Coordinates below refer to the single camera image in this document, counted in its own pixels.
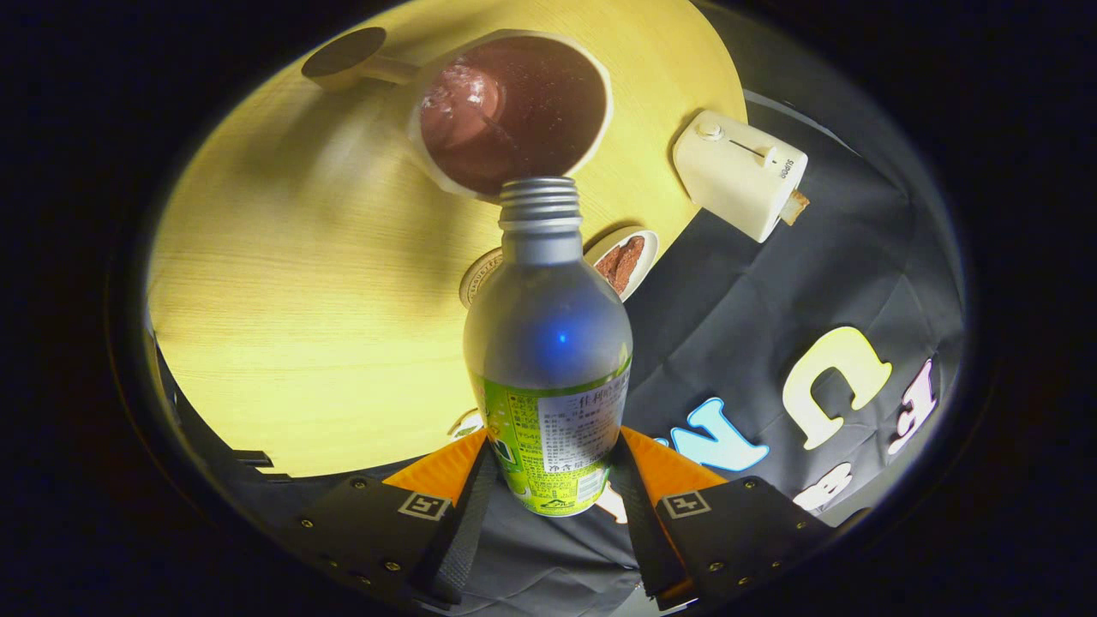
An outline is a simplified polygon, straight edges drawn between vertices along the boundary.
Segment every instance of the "bottle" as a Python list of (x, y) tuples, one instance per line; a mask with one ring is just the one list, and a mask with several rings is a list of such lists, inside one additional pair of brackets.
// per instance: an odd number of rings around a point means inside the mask
[(511, 492), (536, 514), (573, 516), (606, 486), (632, 328), (583, 259), (574, 180), (512, 180), (500, 200), (502, 263), (468, 310), (465, 363)]

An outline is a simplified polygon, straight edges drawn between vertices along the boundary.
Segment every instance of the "letter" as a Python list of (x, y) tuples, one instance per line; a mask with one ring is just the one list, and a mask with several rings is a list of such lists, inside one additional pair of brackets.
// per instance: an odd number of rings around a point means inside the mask
[(671, 428), (670, 438), (675, 442), (675, 449), (695, 463), (743, 471), (766, 458), (769, 446), (753, 446), (744, 439), (721, 413), (723, 408), (724, 402), (713, 397), (686, 416), (690, 426), (704, 428), (714, 439), (683, 428)]
[(792, 502), (804, 509), (823, 507), (853, 480), (849, 473), (853, 465), (848, 462), (839, 464), (819, 478), (817, 483), (804, 489), (804, 492), (793, 497)]
[(849, 382), (855, 412), (880, 392), (892, 371), (891, 363), (880, 361), (872, 345), (857, 328), (842, 326), (819, 337), (792, 367), (781, 396), (784, 410), (807, 436), (805, 450), (817, 448), (834, 437), (844, 422), (840, 417), (827, 416), (812, 399), (812, 384), (829, 368), (838, 369)]
[(934, 359), (930, 358), (921, 366), (918, 377), (914, 378), (911, 386), (903, 393), (903, 404), (908, 405), (909, 408), (898, 414), (898, 422), (895, 427), (898, 438), (887, 447), (889, 455), (894, 455), (903, 446), (906, 446), (914, 431), (918, 430), (921, 423), (926, 422), (929, 414), (937, 408), (937, 400), (934, 399), (934, 384), (929, 379), (932, 368)]

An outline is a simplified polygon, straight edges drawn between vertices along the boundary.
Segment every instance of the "round table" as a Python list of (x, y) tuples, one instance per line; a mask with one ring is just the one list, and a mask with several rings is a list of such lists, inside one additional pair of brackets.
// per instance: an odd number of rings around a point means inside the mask
[[(364, 26), (385, 27), (383, 53), (417, 66), (505, 27), (570, 36), (606, 65), (614, 115), (575, 175), (588, 243), (643, 225), (661, 256), (698, 211), (671, 166), (677, 133), (699, 109), (746, 121), (727, 48), (686, 0), (415, 0), (352, 30)], [(325, 92), (302, 77), (306, 58), (200, 146), (148, 278), (182, 392), (230, 448), (291, 476), (446, 442), (475, 407), (457, 289), (500, 237), (496, 205), (442, 192), (412, 165), (393, 85)]]

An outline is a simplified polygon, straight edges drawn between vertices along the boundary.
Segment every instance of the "white letter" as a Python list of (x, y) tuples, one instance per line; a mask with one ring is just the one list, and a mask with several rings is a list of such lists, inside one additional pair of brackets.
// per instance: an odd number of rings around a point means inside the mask
[(934, 399), (934, 384), (929, 381), (929, 372), (934, 368), (934, 359), (926, 360), (921, 366), (918, 377), (903, 393), (903, 404), (909, 408), (900, 412), (895, 430), (898, 438), (887, 447), (887, 453), (894, 455), (911, 439), (915, 430), (926, 422), (929, 414), (937, 407), (937, 400)]

